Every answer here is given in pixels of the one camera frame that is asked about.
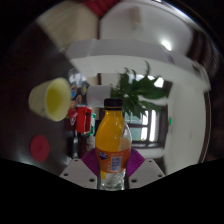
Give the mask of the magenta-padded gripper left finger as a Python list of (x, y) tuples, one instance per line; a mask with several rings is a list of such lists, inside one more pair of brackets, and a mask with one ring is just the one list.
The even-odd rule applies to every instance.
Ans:
[(95, 150), (91, 149), (81, 159), (73, 159), (60, 177), (83, 188), (97, 189), (99, 175), (99, 162)]

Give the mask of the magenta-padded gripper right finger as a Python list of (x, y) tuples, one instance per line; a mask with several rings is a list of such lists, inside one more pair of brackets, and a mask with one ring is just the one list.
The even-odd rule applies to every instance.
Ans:
[(164, 172), (153, 159), (145, 159), (137, 150), (131, 150), (126, 164), (126, 190), (144, 187), (164, 176)]

